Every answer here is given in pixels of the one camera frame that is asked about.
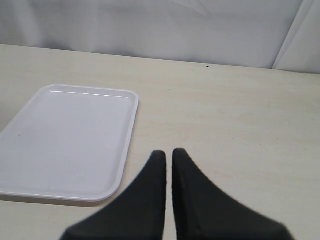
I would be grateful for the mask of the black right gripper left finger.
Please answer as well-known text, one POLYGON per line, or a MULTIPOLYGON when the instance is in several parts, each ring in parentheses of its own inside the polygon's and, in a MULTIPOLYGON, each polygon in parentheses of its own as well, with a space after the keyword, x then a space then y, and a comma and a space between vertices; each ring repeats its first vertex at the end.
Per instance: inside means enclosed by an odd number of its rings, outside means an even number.
POLYGON ((63 240, 161 240, 167 201, 167 159, 155 150, 134 181, 106 207, 68 227, 63 240))

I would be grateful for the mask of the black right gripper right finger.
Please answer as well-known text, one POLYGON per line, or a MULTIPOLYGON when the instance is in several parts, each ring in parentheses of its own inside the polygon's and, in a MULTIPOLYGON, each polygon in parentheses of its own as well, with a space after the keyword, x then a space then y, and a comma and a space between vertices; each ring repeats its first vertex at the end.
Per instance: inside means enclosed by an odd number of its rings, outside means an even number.
POLYGON ((292 240, 281 223, 239 203, 198 168, 187 151, 172 153, 172 204, 179 240, 292 240))

